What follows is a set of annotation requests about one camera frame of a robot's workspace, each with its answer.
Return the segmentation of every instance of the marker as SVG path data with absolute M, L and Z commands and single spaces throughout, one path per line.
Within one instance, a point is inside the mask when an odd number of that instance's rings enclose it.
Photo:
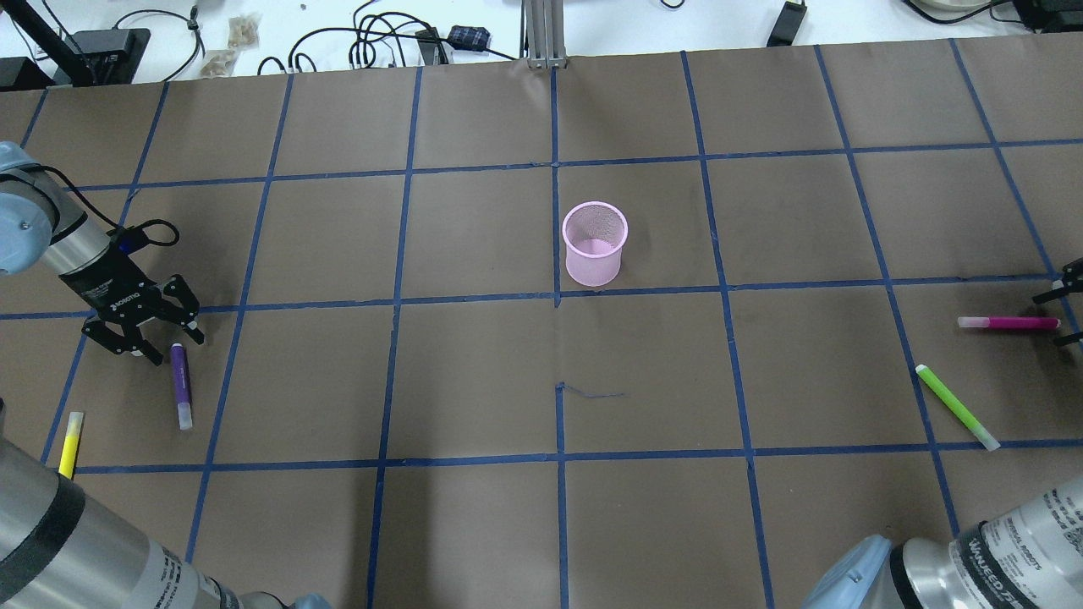
M 188 360 L 184 346 L 174 342 L 169 348 L 169 360 L 173 364 L 173 394 L 177 397 L 177 419 L 181 431 L 192 429 L 192 391 L 188 386 Z
M 79 436 L 82 433 L 82 413 L 68 415 L 68 431 L 64 436 L 64 449 L 61 450 L 61 476 L 71 479 L 75 475 L 75 455 L 79 452 Z
M 914 368 L 914 372 L 916 372 L 917 376 L 925 381 L 925 385 L 928 385 L 929 389 L 931 389 L 932 392 L 940 398 L 944 405 L 948 406 L 948 410 L 958 417 L 960 422 L 962 422 L 963 425 L 970 430 L 970 433 L 974 433 L 978 441 L 986 446 L 987 451 L 995 451 L 1001 448 L 1001 443 L 993 438 L 993 435 L 990 433 L 980 423 L 978 423 L 977 417 L 970 414 L 970 411 L 963 405 L 963 402 L 961 402 L 950 389 L 944 387 L 944 384 L 937 378 L 937 375 L 932 374 L 929 366 L 921 364 Z
M 988 327 L 990 329 L 1057 329 L 1056 318 L 960 318 L 958 327 Z

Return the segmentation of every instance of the pink cup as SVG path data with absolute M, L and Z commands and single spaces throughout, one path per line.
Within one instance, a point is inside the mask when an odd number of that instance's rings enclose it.
M 628 221 L 608 203 L 588 200 L 564 217 L 564 265 L 576 282 L 598 287 L 616 277 L 621 249 L 628 238 Z

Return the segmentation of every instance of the white background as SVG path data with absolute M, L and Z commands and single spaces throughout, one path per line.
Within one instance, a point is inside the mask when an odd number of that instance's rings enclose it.
M 1018 24 L 997 23 L 983 13 L 967 22 L 942 26 L 923 21 L 900 0 L 806 0 L 808 13 L 796 44 L 923 40 L 1026 34 Z M 42 17 L 52 23 L 31 0 Z M 120 15 L 136 9 L 166 9 L 188 14 L 191 0 L 50 0 L 64 25 L 71 31 L 106 29 Z M 284 62 L 290 47 L 305 33 L 319 27 L 349 27 L 361 0 L 198 0 L 199 23 L 208 50 L 224 49 L 231 16 L 260 15 L 260 46 L 242 53 L 235 76 L 256 74 L 266 55 Z M 565 0 L 565 42 L 569 55 L 658 53 L 678 50 L 739 49 L 764 47 L 783 0 L 686 0 L 679 10 L 662 7 L 658 0 Z M 453 25 L 482 26 L 493 34 L 492 48 L 518 56 L 519 0 L 378 0 L 365 13 L 401 11 L 427 21 L 446 36 Z M 1010 5 L 996 9 L 1002 17 L 1014 18 Z M 930 11 L 939 16 L 951 13 Z M 145 27 L 152 38 L 136 82 L 160 80 L 177 69 L 192 52 L 193 36 L 180 20 L 167 16 L 133 17 L 121 27 Z M 321 70 L 348 69 L 350 33 L 319 34 L 301 51 L 313 57 Z M 418 61 L 417 46 L 404 40 L 408 62 Z M 389 61 L 380 44 L 381 64 Z M 24 56 L 26 47 L 16 36 L 8 15 L 0 16 L 0 56 Z M 491 61 L 478 53 L 455 52 L 454 63 Z M 40 62 L 47 74 L 55 65 Z M 178 79 L 196 78 L 201 60 Z

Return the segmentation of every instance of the magenta marker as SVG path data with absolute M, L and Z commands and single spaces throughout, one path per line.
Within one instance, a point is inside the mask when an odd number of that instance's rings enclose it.
M 1057 329 L 1056 318 L 960 318 L 958 327 L 988 327 L 990 329 Z
M 173 364 L 173 394 L 177 396 L 177 418 L 181 423 L 181 431 L 192 429 L 192 391 L 188 386 L 188 359 L 184 354 L 184 346 L 174 342 L 169 349 L 169 359 Z

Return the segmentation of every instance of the green marker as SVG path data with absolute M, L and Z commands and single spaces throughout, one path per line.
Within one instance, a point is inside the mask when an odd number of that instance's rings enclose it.
M 919 376 L 922 380 L 929 386 L 929 389 L 931 389 L 932 392 L 936 393 L 941 401 L 943 401 L 943 403 L 948 406 L 948 410 L 954 413 L 963 425 L 970 430 L 970 433 L 974 433 L 978 441 L 986 446 L 987 451 L 995 451 L 1001 448 L 1001 443 L 996 441 L 996 438 L 993 438 L 993 435 L 990 433 L 980 423 L 978 423 L 977 417 L 970 414 L 970 411 L 966 410 L 963 402 L 961 402 L 950 389 L 944 387 L 944 384 L 937 378 L 937 375 L 932 374 L 929 366 L 921 364 L 914 368 L 914 372 L 916 372 L 917 376 Z

